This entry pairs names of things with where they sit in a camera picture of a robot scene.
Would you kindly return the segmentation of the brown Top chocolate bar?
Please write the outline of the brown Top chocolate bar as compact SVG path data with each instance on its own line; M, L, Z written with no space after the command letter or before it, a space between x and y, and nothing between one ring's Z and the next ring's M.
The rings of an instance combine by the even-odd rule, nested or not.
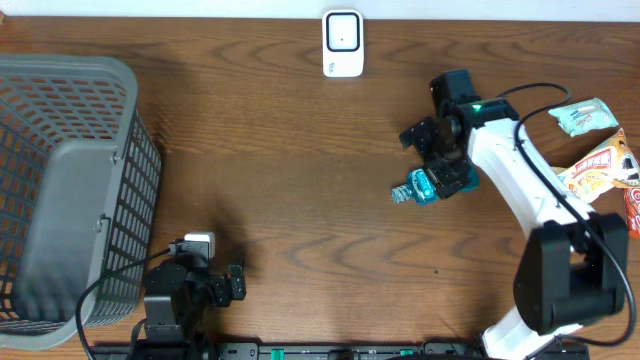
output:
M632 239L640 239L640 189L626 188L623 194L627 227Z

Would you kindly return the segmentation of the teal wet wipes pack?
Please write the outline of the teal wet wipes pack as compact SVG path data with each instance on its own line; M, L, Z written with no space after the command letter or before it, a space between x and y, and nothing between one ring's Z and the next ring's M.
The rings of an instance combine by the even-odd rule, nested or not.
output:
M619 125L609 107L599 98L557 107L548 114L555 117L559 127L571 137Z

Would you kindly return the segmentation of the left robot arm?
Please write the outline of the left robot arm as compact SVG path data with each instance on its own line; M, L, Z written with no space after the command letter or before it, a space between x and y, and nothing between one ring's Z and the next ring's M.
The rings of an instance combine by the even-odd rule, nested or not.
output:
M133 340L129 359L217 359L216 346L198 330L205 312L246 297L242 262L213 274L204 255L175 254L143 278L146 338Z

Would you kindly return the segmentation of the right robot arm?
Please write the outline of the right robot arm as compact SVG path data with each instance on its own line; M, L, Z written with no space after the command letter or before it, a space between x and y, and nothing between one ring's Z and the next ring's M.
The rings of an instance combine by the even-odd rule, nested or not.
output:
M580 330L626 312L622 339L638 319L627 276L628 229L617 214L598 214L561 182L505 94L480 97L465 70L434 78L435 113L400 135L422 166L392 191L397 203L429 205L472 189L479 173L493 182L527 243L513 282L513 308L482 334L488 359L540 359L569 342L590 345Z

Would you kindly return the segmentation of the blue mouthwash bottle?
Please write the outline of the blue mouthwash bottle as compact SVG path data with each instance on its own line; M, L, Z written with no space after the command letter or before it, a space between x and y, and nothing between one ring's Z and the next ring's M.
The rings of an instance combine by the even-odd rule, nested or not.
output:
M473 191L478 186L479 176L474 169L459 173L451 169L422 167L411 171L405 184L391 190L391 196L397 204L414 200L425 206L459 192Z

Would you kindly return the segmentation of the yellow snack bag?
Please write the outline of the yellow snack bag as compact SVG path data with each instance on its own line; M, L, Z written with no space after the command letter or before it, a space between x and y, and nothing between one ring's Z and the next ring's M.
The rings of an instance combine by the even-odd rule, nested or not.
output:
M574 165L553 167L553 170L561 182L586 203L613 188L639 187L639 163L622 128Z

